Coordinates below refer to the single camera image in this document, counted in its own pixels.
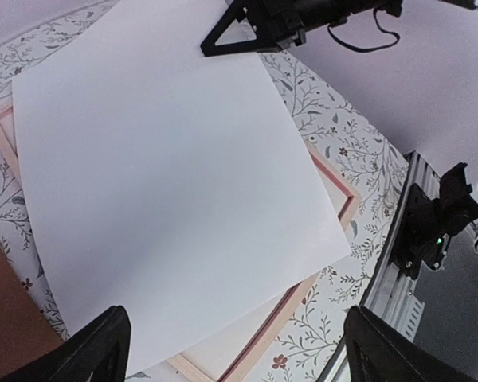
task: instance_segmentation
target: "black holder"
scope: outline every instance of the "black holder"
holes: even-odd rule
[[[409,188],[391,260],[412,279],[418,277],[422,263],[434,270],[440,267],[449,238],[478,219],[478,203],[465,178],[466,166],[459,163],[442,176],[439,198],[430,200],[417,184]]]
[[[344,324],[352,382],[477,382],[419,349],[362,306]]]
[[[206,57],[246,52],[279,52],[306,42],[306,32],[342,25],[350,14],[384,6],[400,16],[402,0],[234,0],[200,47]],[[216,45],[234,21],[247,19],[256,40]]]
[[[63,345],[0,382],[123,382],[130,339],[126,310],[112,306]]]
[[[234,21],[248,19],[256,40],[216,45]],[[245,52],[276,52],[306,42],[304,25],[291,0],[234,0],[201,48],[205,56]]]

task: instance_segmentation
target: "floral tablecloth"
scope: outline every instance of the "floral tablecloth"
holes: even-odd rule
[[[0,46],[0,105],[11,101],[10,79],[68,44],[116,0],[66,14]],[[351,223],[352,253],[324,269],[309,295],[247,381],[313,381],[343,334],[347,309],[374,272],[394,217],[407,163],[337,91],[289,53],[261,55],[304,139],[362,194]],[[0,245],[19,282],[63,338],[68,333],[39,261],[22,190],[0,154]],[[157,380],[147,370],[131,379]]]

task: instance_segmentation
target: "wooden frame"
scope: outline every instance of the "wooden frame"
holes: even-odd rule
[[[2,125],[2,120],[13,113],[12,105],[6,105],[5,107],[0,107],[0,151],[2,156],[6,160],[7,165],[12,171],[14,177],[18,183],[22,184],[22,178],[19,173],[19,163],[18,163],[18,154],[16,153],[15,148],[10,143],[10,140],[6,136],[4,131],[4,126]],[[12,134],[14,134],[14,125],[12,126]]]
[[[5,127],[2,125],[2,120],[7,116],[12,117],[12,113],[12,106],[0,107],[0,151],[21,184],[16,147],[15,144],[11,144],[13,139],[7,138]],[[14,122],[11,122],[10,125],[9,135],[14,138]],[[345,201],[339,208],[338,213],[340,224],[345,230],[359,206],[359,193],[314,146],[307,144],[307,147],[323,182],[331,181],[345,196]],[[319,274],[315,274],[285,292],[247,345],[217,380],[209,377],[197,365],[188,360],[184,353],[168,359],[168,362],[192,382],[236,382],[243,380],[284,328],[318,276]]]
[[[361,201],[359,193],[313,145],[307,144],[307,147],[319,175],[323,179],[330,180],[346,197],[338,213],[340,224],[345,230]],[[170,358],[168,362],[192,382],[237,382],[243,380],[284,328],[318,276],[319,274],[313,275],[287,290],[248,344],[217,380],[212,379],[192,363],[184,353]]]

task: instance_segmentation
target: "black plastic bracket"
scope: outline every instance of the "black plastic bracket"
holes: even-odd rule
[[[234,21],[248,19],[256,40],[216,45]],[[291,0],[234,0],[200,47],[206,57],[232,53],[279,52],[306,42],[303,22]]]
[[[449,238],[478,219],[478,203],[471,197],[472,187],[465,178],[466,166],[461,162],[442,176],[439,198],[430,200],[417,184],[409,188],[391,261],[412,279],[418,277],[422,263],[437,269]]]
[[[364,306],[343,325],[353,382],[476,382],[419,349]]]

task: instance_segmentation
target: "white wall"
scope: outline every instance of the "white wall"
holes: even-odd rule
[[[42,22],[97,0],[0,0],[0,44]]]
[[[478,179],[478,12],[435,0],[405,0],[400,18],[379,14],[402,35],[399,45],[353,53],[327,35],[308,34],[292,52],[349,99],[402,152],[417,149],[438,173],[459,161]],[[392,37],[377,31],[371,12],[335,34],[359,46]]]

